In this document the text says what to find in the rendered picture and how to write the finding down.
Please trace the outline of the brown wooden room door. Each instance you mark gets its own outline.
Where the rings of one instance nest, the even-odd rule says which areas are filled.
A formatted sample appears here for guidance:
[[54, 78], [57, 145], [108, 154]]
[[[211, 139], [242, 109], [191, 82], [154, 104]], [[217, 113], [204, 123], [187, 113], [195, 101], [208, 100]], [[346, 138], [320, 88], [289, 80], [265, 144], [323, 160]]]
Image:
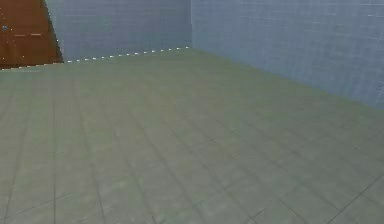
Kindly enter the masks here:
[[0, 69], [62, 62], [46, 1], [0, 0]]

